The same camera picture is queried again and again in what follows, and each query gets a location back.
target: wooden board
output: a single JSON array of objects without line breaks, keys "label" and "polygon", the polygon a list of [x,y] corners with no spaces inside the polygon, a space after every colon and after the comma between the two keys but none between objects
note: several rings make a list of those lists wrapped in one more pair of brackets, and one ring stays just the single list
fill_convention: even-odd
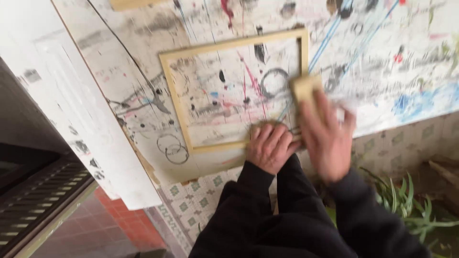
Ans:
[{"label": "wooden board", "polygon": [[302,76],[294,80],[291,87],[297,103],[301,101],[311,103],[312,112],[318,115],[317,103],[313,92],[315,90],[322,90],[322,78],[320,76]]},{"label": "wooden board", "polygon": [[256,44],[263,44],[268,41],[273,40],[282,40],[282,39],[300,39],[300,53],[301,59],[299,60],[299,67],[302,75],[308,73],[308,30],[305,28],[283,31],[273,34],[266,34],[262,36],[255,36],[249,38],[242,38],[242,39],[235,39],[224,41],[217,44],[210,44],[192,48],[186,48],[176,51],[165,52],[159,55],[162,68],[164,70],[164,75],[166,77],[166,81],[171,93],[171,97],[174,103],[174,108],[176,110],[177,116],[179,118],[180,127],[183,132],[183,137],[186,142],[186,146],[190,154],[194,153],[205,153],[205,152],[214,152],[214,151],[224,151],[228,149],[242,149],[245,148],[248,141],[235,141],[235,142],[227,142],[222,144],[215,144],[215,145],[208,145],[208,146],[199,146],[194,147],[190,138],[190,134],[188,131],[188,125],[186,123],[186,117],[183,110],[183,107],[180,104],[180,99],[177,94],[177,90],[175,88],[175,82],[172,76],[171,67],[169,64],[169,60],[177,59],[177,58],[187,58],[191,56],[195,56],[198,54],[209,53],[218,50],[225,50],[229,48],[235,48],[240,46],[248,46],[248,45],[256,45]]},{"label": "wooden board", "polygon": [[124,11],[164,2],[165,0],[110,0],[113,10]]}]

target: black sleeve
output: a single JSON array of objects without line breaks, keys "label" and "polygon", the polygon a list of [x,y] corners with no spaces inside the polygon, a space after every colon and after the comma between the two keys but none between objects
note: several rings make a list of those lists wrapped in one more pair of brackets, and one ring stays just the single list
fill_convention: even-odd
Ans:
[{"label": "black sleeve", "polygon": [[412,236],[401,219],[375,201],[373,189],[357,172],[329,186],[336,202],[341,236],[364,258],[427,258],[430,252]]},{"label": "black sleeve", "polygon": [[274,176],[246,161],[237,182],[223,188],[217,210],[199,234],[190,258],[243,256],[255,238],[256,225],[269,204]]}]

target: black sweater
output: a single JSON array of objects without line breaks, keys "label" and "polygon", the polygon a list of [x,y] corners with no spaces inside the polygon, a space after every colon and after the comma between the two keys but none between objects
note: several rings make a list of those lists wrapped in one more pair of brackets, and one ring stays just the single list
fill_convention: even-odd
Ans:
[{"label": "black sweater", "polygon": [[238,181],[225,185],[217,210],[189,257],[431,256],[396,215],[375,202],[371,187],[353,170],[328,188],[336,202],[338,230],[305,214],[263,215],[273,178],[246,162]]}]

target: blue paint smear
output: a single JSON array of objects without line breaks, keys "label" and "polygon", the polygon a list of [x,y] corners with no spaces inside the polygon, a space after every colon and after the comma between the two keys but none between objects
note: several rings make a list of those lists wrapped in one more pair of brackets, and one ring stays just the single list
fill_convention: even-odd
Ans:
[{"label": "blue paint smear", "polygon": [[392,112],[402,123],[429,116],[454,112],[459,108],[459,82],[448,83],[435,90],[400,95]]}]

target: paint-splattered wall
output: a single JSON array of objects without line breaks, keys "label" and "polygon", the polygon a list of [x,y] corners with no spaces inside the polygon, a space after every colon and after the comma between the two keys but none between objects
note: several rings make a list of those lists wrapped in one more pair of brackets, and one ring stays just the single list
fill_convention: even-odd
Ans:
[{"label": "paint-splattered wall", "polygon": [[[108,0],[55,2],[120,124],[161,183],[244,160],[242,150],[188,153],[158,59],[162,51],[305,26],[309,71],[322,75],[330,96],[356,105],[355,136],[459,108],[455,0],[174,0],[123,12],[112,11]],[[260,63],[270,58],[263,45],[247,48]],[[220,77],[218,69],[210,72]],[[263,78],[263,72],[252,74]],[[222,82],[222,88],[233,86]],[[287,101],[282,113],[290,108]],[[307,154],[301,156],[307,162]]]}]

